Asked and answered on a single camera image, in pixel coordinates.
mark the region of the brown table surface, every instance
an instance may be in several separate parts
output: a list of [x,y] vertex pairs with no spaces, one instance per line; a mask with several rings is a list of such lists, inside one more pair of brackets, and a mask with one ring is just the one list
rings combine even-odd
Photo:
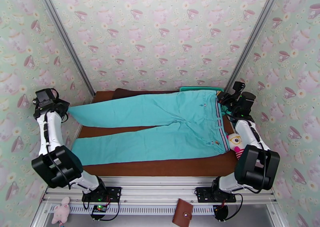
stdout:
[[[116,92],[99,91],[96,93],[93,103],[111,100],[112,98],[121,98],[131,96],[128,94],[120,94],[124,90],[116,90]],[[231,124],[226,117],[223,117],[224,129],[228,134],[233,133]],[[104,135],[112,135],[128,131],[138,131],[150,127],[124,127],[124,128],[97,128],[82,127],[79,138],[83,137],[99,137]],[[98,176],[225,176],[234,172],[237,159],[233,151],[229,151],[223,155],[201,159],[179,159],[179,160],[163,160],[163,161],[145,161],[130,163],[112,163],[104,165],[87,165],[84,169],[93,175]]]

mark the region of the aluminum frame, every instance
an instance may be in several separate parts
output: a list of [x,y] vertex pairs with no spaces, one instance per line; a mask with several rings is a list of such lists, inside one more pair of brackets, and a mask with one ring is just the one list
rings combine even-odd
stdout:
[[[194,215],[212,215],[212,203],[198,203],[194,194],[196,187],[209,187],[215,177],[101,177],[106,186],[121,186],[122,195],[120,207],[127,208],[119,215],[133,215],[129,209],[173,209],[179,198],[194,205]],[[278,204],[271,190],[262,190],[259,194],[253,194],[248,190],[240,190],[243,195],[244,205],[264,204],[268,206],[270,216],[276,227],[281,227],[278,214]],[[70,197],[70,205],[79,207],[74,210],[75,214],[88,214],[84,212],[82,206],[82,191],[68,188],[47,188],[43,200],[37,210],[32,222],[32,227],[44,226],[48,215],[52,212],[53,206],[61,203],[64,197]],[[236,203],[226,203],[228,205],[239,205],[241,198],[236,196]],[[108,213],[114,214],[117,204],[112,205],[112,210]],[[143,215],[173,215],[172,211],[167,213],[156,213],[154,211],[144,212]]]
[[236,67],[234,68],[234,70],[229,78],[229,81],[228,81],[226,87],[224,88],[224,91],[231,92],[232,86],[233,86],[235,80],[237,79],[242,67],[246,63],[246,60],[249,57],[249,54],[253,48],[254,43],[259,38],[259,35],[262,33],[262,29],[267,21],[268,16],[271,14],[272,9],[273,9],[276,1],[277,0],[266,0],[266,3],[264,4],[264,7],[260,13],[260,16],[258,17],[258,20],[257,20],[256,24],[254,25],[254,28],[250,34],[248,42],[246,43],[246,45],[242,51],[242,54],[240,55],[239,60],[236,64]]
[[58,32],[60,38],[62,39],[62,42],[64,43],[66,50],[68,51],[71,59],[73,60],[74,64],[76,65],[78,72],[80,73],[80,76],[82,77],[84,83],[86,84],[86,86],[89,90],[89,93],[92,96],[94,96],[96,94],[96,92],[95,92],[93,86],[91,85],[89,78],[88,78],[83,66],[81,65],[81,61],[77,55],[76,50],[73,47],[73,43],[71,42],[67,31],[65,30],[65,28],[63,26],[63,23],[61,22],[61,19],[59,17],[59,14],[57,12],[56,7],[54,6],[52,0],[42,0],[42,2],[46,8],[46,12],[47,12],[49,18],[54,23],[56,31]]

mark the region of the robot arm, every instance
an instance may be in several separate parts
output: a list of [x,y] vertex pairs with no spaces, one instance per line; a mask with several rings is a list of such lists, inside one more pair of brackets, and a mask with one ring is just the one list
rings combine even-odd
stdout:
[[34,118],[40,127],[41,148],[39,157],[32,160],[32,167],[51,188],[69,186],[82,190],[88,197],[96,193],[106,195],[100,178],[84,171],[78,157],[64,146],[61,122],[69,103],[59,99],[57,91],[56,94],[54,96],[52,89],[46,88],[37,91],[33,100],[36,106]]
[[242,92],[244,88],[244,83],[235,82],[233,95],[225,92],[218,94],[219,103],[227,109],[227,116],[232,118],[233,126],[241,136],[245,149],[235,172],[213,181],[212,198],[215,201],[229,199],[234,192],[243,188],[252,192],[256,189],[254,193],[271,189],[279,165],[279,154],[271,151],[264,143],[250,116],[256,97],[252,93]]
[[238,120],[235,130],[246,147],[239,158],[235,172],[220,177],[219,190],[227,193],[242,188],[260,190],[262,187],[262,189],[269,190],[274,182],[280,161],[278,153],[271,151],[264,143],[256,131],[254,122]]

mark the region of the pink stuffed animal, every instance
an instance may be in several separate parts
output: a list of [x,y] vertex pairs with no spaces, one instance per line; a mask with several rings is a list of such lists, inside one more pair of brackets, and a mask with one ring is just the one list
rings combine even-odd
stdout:
[[61,205],[57,205],[53,210],[53,218],[51,223],[55,224],[59,221],[59,223],[65,223],[68,220],[68,215],[70,213],[70,207],[68,203],[70,202],[69,197],[63,198],[61,201]]
[[239,160],[239,158],[241,157],[241,155],[244,151],[244,146],[243,146],[240,135],[233,133],[233,134],[228,135],[227,138],[229,141],[230,149],[235,151],[236,157]]

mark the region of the wallpaper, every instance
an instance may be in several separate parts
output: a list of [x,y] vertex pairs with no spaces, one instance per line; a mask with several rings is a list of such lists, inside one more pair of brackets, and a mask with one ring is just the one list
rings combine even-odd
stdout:
[[291,226],[320,226],[320,0],[278,0],[239,75],[281,157],[274,191]]
[[[0,226],[29,226],[46,188],[31,168],[40,149],[33,118],[35,91],[54,87],[62,99],[89,102],[86,86],[40,0],[1,0],[0,12]],[[69,118],[71,145],[79,124]]]
[[95,90],[224,87],[265,0],[52,0]]

